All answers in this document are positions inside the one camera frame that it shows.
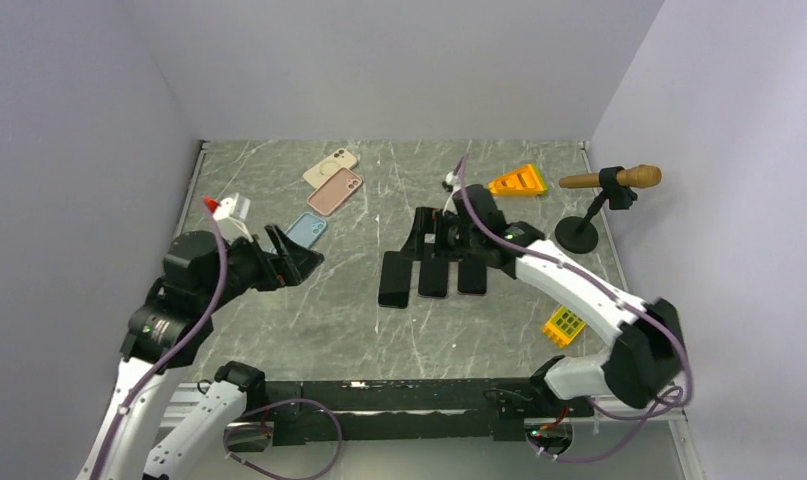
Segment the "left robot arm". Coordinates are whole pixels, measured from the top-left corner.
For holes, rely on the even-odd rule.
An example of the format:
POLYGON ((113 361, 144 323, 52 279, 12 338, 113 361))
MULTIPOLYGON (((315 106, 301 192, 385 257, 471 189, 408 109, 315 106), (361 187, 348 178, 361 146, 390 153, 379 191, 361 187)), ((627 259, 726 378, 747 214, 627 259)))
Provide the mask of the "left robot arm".
POLYGON ((162 275, 128 322, 114 392, 79 478, 184 479, 231 421, 254 419, 268 404, 264 373, 231 361, 192 411, 156 438, 175 391, 213 331, 213 313, 249 290, 298 286, 324 261, 275 225, 265 228, 273 253, 247 233, 226 239, 223 225, 183 233, 171 243, 162 275))

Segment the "blue phone case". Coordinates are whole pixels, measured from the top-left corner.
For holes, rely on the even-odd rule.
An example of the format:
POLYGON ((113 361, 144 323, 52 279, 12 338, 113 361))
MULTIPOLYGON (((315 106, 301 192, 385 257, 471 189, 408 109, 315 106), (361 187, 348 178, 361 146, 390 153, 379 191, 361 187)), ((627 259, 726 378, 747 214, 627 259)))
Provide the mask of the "blue phone case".
POLYGON ((310 249, 327 228, 328 222, 324 218, 303 212, 283 232, 299 248, 310 249))

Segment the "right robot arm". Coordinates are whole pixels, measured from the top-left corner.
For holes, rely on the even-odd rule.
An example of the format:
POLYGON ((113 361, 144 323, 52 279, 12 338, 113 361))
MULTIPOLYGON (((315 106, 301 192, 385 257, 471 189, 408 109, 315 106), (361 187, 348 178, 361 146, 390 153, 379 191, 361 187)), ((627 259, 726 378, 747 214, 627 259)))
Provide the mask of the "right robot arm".
POLYGON ((419 207, 401 256, 418 261, 474 260, 534 287, 578 314, 604 342, 595 356, 556 356, 530 378, 532 406, 557 414, 568 402, 612 395, 634 409, 661 399, 685 372, 687 354, 677 309, 607 283, 567 256, 527 222, 509 223, 480 184, 451 196, 456 209, 419 207))

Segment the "black phone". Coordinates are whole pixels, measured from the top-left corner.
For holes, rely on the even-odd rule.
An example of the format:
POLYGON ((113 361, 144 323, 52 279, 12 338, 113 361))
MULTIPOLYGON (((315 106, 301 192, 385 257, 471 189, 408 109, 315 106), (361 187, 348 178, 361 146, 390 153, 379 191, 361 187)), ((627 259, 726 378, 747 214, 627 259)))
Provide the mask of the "black phone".
POLYGON ((487 292, 488 267, 479 257, 469 257, 459 261, 457 291, 462 295, 482 296, 487 292))

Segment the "pink phone case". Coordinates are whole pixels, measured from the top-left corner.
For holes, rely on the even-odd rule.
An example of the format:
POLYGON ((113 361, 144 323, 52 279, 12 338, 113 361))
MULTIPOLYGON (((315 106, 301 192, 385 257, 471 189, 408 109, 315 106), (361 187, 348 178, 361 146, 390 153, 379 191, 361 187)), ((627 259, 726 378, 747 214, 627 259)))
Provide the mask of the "pink phone case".
POLYGON ((363 179, 348 168, 339 168, 308 198, 319 215, 329 217, 363 185, 363 179))

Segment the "beige phone case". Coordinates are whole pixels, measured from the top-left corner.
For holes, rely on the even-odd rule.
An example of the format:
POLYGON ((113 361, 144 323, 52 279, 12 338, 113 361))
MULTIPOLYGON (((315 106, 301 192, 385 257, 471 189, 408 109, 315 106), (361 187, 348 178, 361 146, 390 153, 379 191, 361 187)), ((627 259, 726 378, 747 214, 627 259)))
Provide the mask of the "beige phone case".
POLYGON ((358 164, 357 157, 344 148, 335 150, 302 174, 302 178, 318 189, 341 168, 352 169, 358 164))

